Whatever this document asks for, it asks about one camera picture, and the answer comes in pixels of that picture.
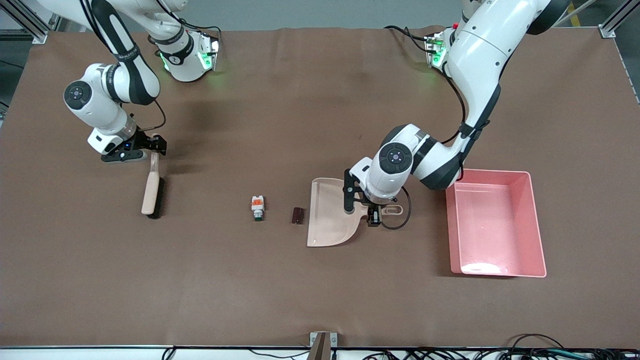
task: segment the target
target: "brown table mat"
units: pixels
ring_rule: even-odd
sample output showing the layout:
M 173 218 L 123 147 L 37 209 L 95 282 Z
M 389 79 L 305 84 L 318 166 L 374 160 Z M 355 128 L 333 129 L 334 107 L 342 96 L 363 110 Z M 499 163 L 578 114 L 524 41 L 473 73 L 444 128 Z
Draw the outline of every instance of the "brown table mat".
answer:
M 640 108 L 596 29 L 526 37 L 467 167 L 532 175 L 548 276 L 456 276 L 444 192 L 407 183 L 402 230 L 305 247 L 315 177 L 341 177 L 394 126 L 436 138 L 460 106 L 424 54 L 387 30 L 223 34 L 215 74 L 162 83 L 164 216 L 140 214 L 148 163 L 105 165 L 62 101 L 92 34 L 31 50 L 0 138 L 0 344 L 501 345 L 543 332 L 571 347 L 640 347 Z M 141 126 L 155 106 L 125 106 Z M 252 195 L 266 221 L 254 223 Z

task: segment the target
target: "green led light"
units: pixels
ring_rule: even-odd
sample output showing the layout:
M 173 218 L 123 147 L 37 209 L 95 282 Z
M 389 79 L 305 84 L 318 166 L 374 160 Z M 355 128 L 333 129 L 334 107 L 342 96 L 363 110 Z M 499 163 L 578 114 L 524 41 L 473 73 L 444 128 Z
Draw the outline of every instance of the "green led light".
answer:
M 160 59 L 162 59 L 162 62 L 164 63 L 164 69 L 169 71 L 169 65 L 166 64 L 166 60 L 164 59 L 162 53 L 160 53 Z
M 202 63 L 202 67 L 205 70 L 211 69 L 211 67 L 212 67 L 212 65 L 211 65 L 211 56 L 209 56 L 206 53 L 202 54 L 200 52 L 198 52 L 198 55 L 200 55 L 200 62 Z

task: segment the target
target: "plastic container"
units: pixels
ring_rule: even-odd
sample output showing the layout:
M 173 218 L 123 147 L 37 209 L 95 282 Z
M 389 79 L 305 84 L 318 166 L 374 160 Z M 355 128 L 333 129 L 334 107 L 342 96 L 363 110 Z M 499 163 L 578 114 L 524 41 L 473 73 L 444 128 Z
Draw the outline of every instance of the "plastic container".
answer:
M 451 271 L 545 277 L 531 175 L 471 170 L 447 189 Z

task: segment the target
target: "white robotic arm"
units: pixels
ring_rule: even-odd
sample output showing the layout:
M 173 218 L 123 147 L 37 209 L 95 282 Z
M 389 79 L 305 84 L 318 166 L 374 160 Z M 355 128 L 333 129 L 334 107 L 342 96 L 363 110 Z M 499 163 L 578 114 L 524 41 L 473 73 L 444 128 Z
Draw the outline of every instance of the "white robotic arm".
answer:
M 463 22 L 458 28 L 448 28 L 426 40 L 429 64 L 450 77 L 468 103 L 468 115 L 455 140 L 446 146 L 413 124 L 394 128 L 373 160 L 364 158 L 345 171 L 346 212 L 353 211 L 354 201 L 370 207 L 394 201 L 410 174 L 432 190 L 452 185 L 474 142 L 489 123 L 507 60 L 528 31 L 537 34 L 551 27 L 568 2 L 461 1 Z M 365 198 L 357 199 L 356 192 L 362 192 Z
M 105 162 L 146 158 L 142 149 L 166 153 L 160 136 L 147 137 L 120 107 L 123 102 L 148 105 L 160 93 L 153 70 L 124 26 L 117 10 L 142 25 L 160 48 L 165 67 L 180 81 L 193 81 L 212 69 L 215 42 L 199 31 L 187 31 L 173 15 L 185 0 L 39 0 L 63 17 L 91 28 L 118 63 L 90 65 L 64 93 L 69 110 L 94 127 L 89 144 Z

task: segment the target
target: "small white object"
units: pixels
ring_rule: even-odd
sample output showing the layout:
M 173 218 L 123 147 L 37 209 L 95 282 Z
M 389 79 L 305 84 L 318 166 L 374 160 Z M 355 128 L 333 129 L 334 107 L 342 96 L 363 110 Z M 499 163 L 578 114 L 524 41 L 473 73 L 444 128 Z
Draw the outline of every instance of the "small white object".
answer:
M 253 219 L 255 221 L 262 221 L 264 214 L 264 197 L 262 195 L 252 197 L 251 210 L 253 211 Z

